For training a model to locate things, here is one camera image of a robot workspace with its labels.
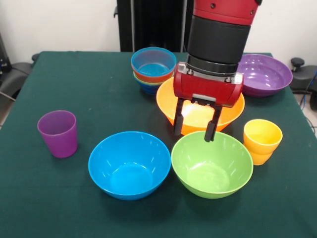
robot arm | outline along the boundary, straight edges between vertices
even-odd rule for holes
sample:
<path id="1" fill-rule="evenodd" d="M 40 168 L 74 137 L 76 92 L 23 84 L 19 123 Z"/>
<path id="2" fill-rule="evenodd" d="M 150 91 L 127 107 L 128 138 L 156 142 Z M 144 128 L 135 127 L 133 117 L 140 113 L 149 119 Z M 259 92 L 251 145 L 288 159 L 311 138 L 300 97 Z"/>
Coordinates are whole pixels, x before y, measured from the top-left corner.
<path id="1" fill-rule="evenodd" d="M 237 73 L 253 18 L 262 0 L 195 0 L 186 62 L 174 75 L 178 103 L 174 133 L 180 135 L 184 100 L 215 109 L 205 134 L 213 141 L 222 107 L 232 107 L 243 86 Z"/>

plastic bowl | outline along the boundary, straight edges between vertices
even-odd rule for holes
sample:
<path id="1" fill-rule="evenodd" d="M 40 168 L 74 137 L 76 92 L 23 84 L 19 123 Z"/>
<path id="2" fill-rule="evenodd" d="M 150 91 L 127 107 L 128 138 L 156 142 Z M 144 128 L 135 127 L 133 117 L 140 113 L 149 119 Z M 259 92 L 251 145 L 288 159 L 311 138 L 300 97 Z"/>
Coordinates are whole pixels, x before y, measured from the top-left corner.
<path id="1" fill-rule="evenodd" d="M 216 132 L 205 142 L 205 132 L 182 137 L 172 150 L 172 166 L 183 185 L 203 198 L 222 198 L 242 188 L 251 178 L 250 153 L 235 138 Z"/>
<path id="2" fill-rule="evenodd" d="M 237 71 L 244 74 L 242 92 L 252 97 L 273 95 L 287 87 L 293 79 L 285 64 L 265 55 L 242 56 Z"/>
<path id="3" fill-rule="evenodd" d="M 134 79 L 141 86 L 142 90 L 146 94 L 149 94 L 149 95 L 155 95 L 155 93 L 157 93 L 159 87 L 162 85 L 162 83 L 145 83 L 145 82 L 142 82 L 140 79 L 138 79 L 135 74 L 133 74 L 133 76 L 134 76 Z"/>
<path id="4" fill-rule="evenodd" d="M 136 76 L 148 83 L 161 83 L 172 77 L 176 57 L 164 48 L 148 47 L 138 50 L 131 58 Z"/>
<path id="5" fill-rule="evenodd" d="M 174 95 L 173 80 L 164 82 L 157 92 L 157 104 L 171 124 L 174 124 L 174 117 L 177 105 L 177 97 Z M 236 120 L 244 110 L 244 97 L 241 94 L 236 104 L 231 108 L 222 108 L 217 125 L 217 131 L 223 130 L 231 122 Z M 214 109 L 208 106 L 200 106 L 185 101 L 182 114 L 184 122 L 181 133 L 187 135 L 194 131 L 206 130 L 208 122 L 212 119 Z"/>
<path id="6" fill-rule="evenodd" d="M 137 131 L 104 139 L 88 161 L 95 184 L 121 200 L 137 200 L 151 194 L 166 178 L 170 166 L 170 153 L 164 143 Z"/>

red bowl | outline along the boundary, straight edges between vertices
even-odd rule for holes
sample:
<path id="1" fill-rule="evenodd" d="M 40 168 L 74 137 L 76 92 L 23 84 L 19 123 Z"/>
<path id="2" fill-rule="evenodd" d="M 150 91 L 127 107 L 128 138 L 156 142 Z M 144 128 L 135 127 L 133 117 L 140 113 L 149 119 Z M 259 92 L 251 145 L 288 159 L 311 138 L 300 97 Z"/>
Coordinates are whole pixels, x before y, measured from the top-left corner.
<path id="1" fill-rule="evenodd" d="M 170 79 L 171 77 L 173 77 L 174 74 L 174 70 L 166 75 L 163 76 L 158 76 L 158 77 L 151 77 L 151 76 L 145 76 L 142 75 L 140 73 L 138 73 L 132 66 L 132 69 L 135 73 L 135 75 L 137 76 L 138 79 L 140 79 L 143 82 L 146 83 L 163 83 L 165 81 L 167 81 L 168 79 Z"/>

purple bowl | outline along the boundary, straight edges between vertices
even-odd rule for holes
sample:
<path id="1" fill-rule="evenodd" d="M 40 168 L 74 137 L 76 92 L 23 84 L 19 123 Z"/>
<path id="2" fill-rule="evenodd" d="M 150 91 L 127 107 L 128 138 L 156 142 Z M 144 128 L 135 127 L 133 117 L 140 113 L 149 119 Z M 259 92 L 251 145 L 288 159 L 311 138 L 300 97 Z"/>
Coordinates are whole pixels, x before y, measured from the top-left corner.
<path id="1" fill-rule="evenodd" d="M 237 70 L 244 75 L 242 92 L 251 97 L 266 97 L 287 87 L 293 79 L 282 62 L 265 55 L 243 55 Z"/>

stacked bowls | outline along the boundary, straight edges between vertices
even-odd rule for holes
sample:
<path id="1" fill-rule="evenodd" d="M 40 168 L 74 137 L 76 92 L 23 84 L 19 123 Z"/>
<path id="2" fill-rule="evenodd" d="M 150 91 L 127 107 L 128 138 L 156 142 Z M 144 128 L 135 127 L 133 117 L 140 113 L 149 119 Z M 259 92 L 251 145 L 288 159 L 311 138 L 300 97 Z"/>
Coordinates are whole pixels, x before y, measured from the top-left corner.
<path id="1" fill-rule="evenodd" d="M 142 90 L 154 95 L 160 85 L 173 76 L 176 57 L 164 48 L 147 47 L 133 54 L 131 66 L 134 79 Z"/>

